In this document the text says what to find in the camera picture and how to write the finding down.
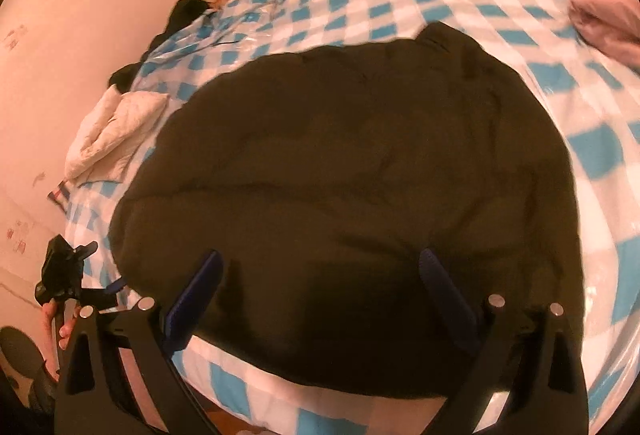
metal bolt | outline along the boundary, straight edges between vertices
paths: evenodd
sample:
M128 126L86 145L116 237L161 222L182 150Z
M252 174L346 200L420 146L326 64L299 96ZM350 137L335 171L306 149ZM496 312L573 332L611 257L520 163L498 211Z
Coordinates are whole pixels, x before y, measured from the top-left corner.
M156 300L154 300L150 296L146 296L138 302L138 308L140 310L149 310L152 309L155 304Z
M554 302L549 305L549 310L554 316L562 316L562 314L564 314L564 307L562 307L562 305L559 303Z
M87 319L91 314L94 313L94 308L91 305L85 305L80 309L80 317Z
M492 307L501 309L502 307L504 307L505 303L506 302L504 301L504 298L499 294L492 294L491 296L489 296L489 305L491 305Z

blue and white checkered tablecloth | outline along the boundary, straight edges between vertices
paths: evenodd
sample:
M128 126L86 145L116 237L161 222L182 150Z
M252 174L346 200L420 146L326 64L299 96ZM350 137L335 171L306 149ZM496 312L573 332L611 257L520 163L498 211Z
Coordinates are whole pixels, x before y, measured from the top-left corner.
M122 184L76 190L66 239L97 240L85 282L118 275L107 239L114 207L152 154L158 129L199 86L265 54L322 44L412 38L441 20L520 73L569 146L580 211L586 316L582 362L591 432L618 407L638 373L640 347L640 78L586 46L568 0L233 0L174 35L144 63L133 90L168 92L155 131ZM135 293L126 300L132 304ZM238 417L284 435L420 433L442 399L399 401L299 386L193 338L174 357L185 379ZM499 409L496 396L492 407ZM487 422L495 418L488 412Z

pink cloth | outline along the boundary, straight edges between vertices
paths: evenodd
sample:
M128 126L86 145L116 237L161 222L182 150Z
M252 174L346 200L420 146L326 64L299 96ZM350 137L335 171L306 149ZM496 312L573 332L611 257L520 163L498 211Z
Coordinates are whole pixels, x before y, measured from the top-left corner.
M569 19L587 43L640 67L640 1L571 0Z

white floor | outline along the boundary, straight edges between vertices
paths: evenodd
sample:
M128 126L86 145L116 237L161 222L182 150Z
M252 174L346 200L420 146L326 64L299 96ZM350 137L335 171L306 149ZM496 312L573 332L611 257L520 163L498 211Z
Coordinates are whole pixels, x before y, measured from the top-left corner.
M46 195L119 67L137 61L177 0L5 0L0 6L0 327L41 340L33 287L64 217Z

white folded towel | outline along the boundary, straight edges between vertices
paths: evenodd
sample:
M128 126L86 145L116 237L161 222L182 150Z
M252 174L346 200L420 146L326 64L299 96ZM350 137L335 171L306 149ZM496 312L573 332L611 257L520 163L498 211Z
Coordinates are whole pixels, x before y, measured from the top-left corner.
M127 92L112 85L82 120L66 154L65 178L85 182L121 182L136 150L164 111L168 94Z

